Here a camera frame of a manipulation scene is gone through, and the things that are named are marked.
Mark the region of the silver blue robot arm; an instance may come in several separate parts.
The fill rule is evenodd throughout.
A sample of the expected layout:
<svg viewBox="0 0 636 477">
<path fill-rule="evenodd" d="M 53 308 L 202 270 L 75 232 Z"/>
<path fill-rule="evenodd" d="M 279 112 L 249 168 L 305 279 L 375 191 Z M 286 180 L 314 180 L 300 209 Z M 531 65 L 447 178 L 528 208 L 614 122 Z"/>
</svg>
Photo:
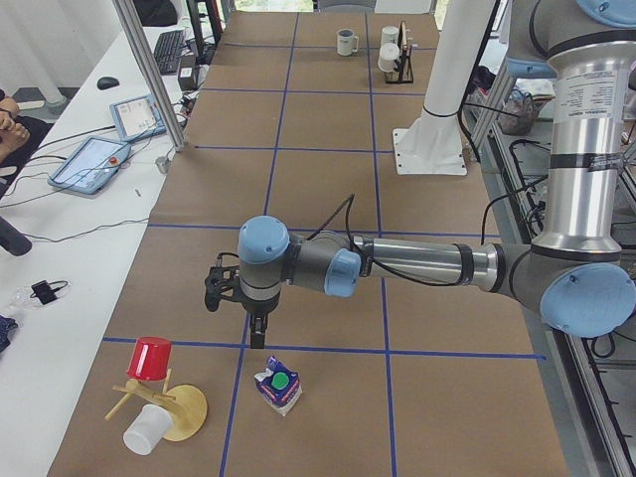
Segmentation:
<svg viewBox="0 0 636 477">
<path fill-rule="evenodd" d="M 517 1 L 508 64 L 521 78 L 555 78 L 546 221 L 528 245 L 440 244 L 294 236 L 276 218 L 247 221 L 238 236 L 237 282 L 250 343 L 289 283 L 348 297 L 363 276 L 428 286 L 474 285 L 517 300 L 551 327 L 593 338 L 624 323 L 635 285 L 610 233 L 628 78 L 635 66 L 631 1 Z"/>
</svg>

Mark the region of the person's hand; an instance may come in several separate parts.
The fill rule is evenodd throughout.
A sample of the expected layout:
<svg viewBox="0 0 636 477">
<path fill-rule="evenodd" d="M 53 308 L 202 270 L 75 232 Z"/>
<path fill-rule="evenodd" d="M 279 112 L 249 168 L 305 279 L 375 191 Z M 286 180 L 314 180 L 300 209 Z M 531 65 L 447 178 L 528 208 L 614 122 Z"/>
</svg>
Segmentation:
<svg viewBox="0 0 636 477">
<path fill-rule="evenodd" d="M 19 105 L 12 97 L 5 96 L 1 100 L 1 138 L 13 149 L 23 146 L 30 138 L 28 129 L 16 121 L 19 112 Z"/>
</svg>

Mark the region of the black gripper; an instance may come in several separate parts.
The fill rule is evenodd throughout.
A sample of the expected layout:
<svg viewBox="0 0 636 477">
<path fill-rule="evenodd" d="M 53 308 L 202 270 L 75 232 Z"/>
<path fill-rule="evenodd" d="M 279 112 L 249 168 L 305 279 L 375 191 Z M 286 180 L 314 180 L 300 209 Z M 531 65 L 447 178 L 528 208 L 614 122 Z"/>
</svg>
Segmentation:
<svg viewBox="0 0 636 477">
<path fill-rule="evenodd" d="M 269 312 L 256 310 L 249 312 L 250 347 L 262 350 L 265 347 L 265 333 L 268 327 Z"/>
</svg>

